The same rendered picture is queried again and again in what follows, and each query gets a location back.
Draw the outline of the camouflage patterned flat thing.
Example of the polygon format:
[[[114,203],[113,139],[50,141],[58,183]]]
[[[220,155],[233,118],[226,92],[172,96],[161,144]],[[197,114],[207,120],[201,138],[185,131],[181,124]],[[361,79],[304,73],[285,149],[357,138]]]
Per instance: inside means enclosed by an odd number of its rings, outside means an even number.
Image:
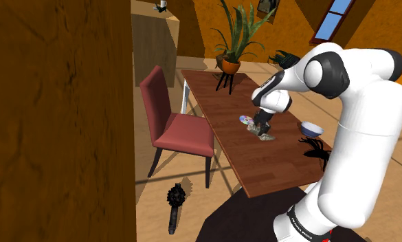
[[[274,140],[275,137],[271,136],[267,133],[263,133],[262,135],[259,135],[260,132],[260,127],[255,126],[254,124],[248,124],[247,125],[247,130],[256,135],[261,141],[271,141]]]

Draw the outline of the brown wooden table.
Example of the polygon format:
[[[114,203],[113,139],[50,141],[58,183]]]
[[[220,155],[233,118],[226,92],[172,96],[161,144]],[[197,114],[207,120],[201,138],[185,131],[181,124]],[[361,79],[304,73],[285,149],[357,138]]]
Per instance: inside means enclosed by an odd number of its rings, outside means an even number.
[[[210,71],[181,73],[248,197],[312,184],[323,176],[319,159],[304,155],[311,146],[300,141],[300,121],[292,113],[272,118],[272,141],[260,140],[239,120],[258,110],[251,102],[258,84],[246,74],[238,73],[234,86],[224,89]]]

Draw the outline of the blue and white bowl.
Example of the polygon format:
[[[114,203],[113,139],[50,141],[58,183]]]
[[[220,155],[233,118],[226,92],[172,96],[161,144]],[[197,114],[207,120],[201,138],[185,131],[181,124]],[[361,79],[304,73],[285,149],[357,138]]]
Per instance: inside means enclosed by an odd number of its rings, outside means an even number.
[[[311,122],[303,121],[301,123],[301,132],[309,138],[316,138],[323,134],[324,129]]]

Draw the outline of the green plant in orange pot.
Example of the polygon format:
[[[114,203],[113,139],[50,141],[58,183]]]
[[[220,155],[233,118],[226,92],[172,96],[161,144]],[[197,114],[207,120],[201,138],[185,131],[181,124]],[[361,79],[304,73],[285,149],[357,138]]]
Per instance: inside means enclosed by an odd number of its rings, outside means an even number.
[[[254,21],[254,7],[250,4],[249,14],[246,13],[244,7],[239,5],[235,10],[235,19],[232,17],[229,8],[224,0],[220,0],[220,6],[224,9],[227,21],[230,27],[230,42],[226,41],[222,31],[214,28],[221,38],[223,43],[215,45],[217,51],[222,51],[222,54],[216,56],[216,66],[223,72],[221,79],[216,87],[219,89],[220,84],[225,79],[224,88],[226,88],[227,80],[230,78],[230,90],[229,94],[232,93],[232,85],[234,75],[237,73],[241,66],[240,57],[246,54],[251,54],[256,56],[253,52],[246,52],[245,48],[251,44],[257,44],[265,50],[265,46],[258,41],[252,41],[251,38],[258,31],[258,29],[265,23],[271,15],[276,12],[276,8],[271,8],[266,16],[258,21]]]

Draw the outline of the black spider figure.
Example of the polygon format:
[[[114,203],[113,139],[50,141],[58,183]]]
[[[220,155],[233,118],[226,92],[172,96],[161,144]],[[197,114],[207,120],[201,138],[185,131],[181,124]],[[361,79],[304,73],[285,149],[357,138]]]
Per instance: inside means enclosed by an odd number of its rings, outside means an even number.
[[[331,155],[331,150],[324,150],[323,142],[311,137],[301,138],[300,140],[298,140],[298,142],[306,143],[311,146],[312,149],[309,151],[305,151],[304,156],[321,159],[320,166],[322,168],[322,171],[325,171],[329,161],[329,157]]]

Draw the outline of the red upholstered chair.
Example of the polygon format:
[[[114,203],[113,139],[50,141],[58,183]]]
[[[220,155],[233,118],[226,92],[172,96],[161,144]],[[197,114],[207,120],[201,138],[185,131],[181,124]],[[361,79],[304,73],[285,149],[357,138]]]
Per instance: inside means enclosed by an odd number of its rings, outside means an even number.
[[[152,146],[156,148],[148,176],[153,175],[163,150],[205,158],[205,187],[210,187],[214,133],[205,118],[174,113],[162,68],[157,65],[140,83]]]

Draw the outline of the dark robot stand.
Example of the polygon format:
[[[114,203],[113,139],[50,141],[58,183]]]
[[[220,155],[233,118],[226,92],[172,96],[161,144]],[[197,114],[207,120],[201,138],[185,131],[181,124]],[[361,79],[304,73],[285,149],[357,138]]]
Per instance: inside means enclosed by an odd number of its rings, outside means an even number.
[[[288,188],[249,198],[243,189],[232,195],[215,210],[203,223],[195,242],[278,242],[273,229],[273,220],[299,202],[305,192],[298,188]],[[349,228],[337,226],[326,234],[307,240],[298,229],[288,222],[291,236],[282,242],[366,242]]]

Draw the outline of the black spiked club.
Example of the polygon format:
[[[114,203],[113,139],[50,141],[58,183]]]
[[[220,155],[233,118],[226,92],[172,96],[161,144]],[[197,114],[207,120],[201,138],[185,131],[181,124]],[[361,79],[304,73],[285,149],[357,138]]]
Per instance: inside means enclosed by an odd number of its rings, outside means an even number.
[[[170,220],[168,225],[168,233],[174,234],[177,227],[177,217],[178,209],[182,206],[185,199],[186,193],[181,187],[180,183],[176,183],[167,194],[167,202],[171,206],[170,209]]]

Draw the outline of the red framed window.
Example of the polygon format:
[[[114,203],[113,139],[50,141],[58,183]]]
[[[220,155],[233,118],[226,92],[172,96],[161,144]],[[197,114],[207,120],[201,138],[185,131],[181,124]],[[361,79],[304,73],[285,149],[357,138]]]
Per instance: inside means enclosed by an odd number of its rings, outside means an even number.
[[[309,43],[318,45],[331,42],[354,2],[355,0],[331,0],[330,6],[322,17],[316,31],[314,31]]]

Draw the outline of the light wooden cabinet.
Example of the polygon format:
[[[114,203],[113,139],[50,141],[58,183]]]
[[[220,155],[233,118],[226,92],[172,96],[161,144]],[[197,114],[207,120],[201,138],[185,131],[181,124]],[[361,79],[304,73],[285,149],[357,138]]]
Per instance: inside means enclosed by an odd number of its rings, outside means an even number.
[[[154,3],[131,1],[134,81],[139,84],[155,66],[163,70],[168,87],[175,85],[180,21]]]

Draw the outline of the dark wall picture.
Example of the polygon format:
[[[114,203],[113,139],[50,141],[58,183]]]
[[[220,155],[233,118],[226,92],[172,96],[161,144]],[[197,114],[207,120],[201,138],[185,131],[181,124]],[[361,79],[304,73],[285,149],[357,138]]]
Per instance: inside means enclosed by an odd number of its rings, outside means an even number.
[[[279,3],[280,0],[259,0],[257,6],[257,16],[264,17],[272,11],[273,13],[271,16],[274,17],[276,15],[276,10],[278,9]]]

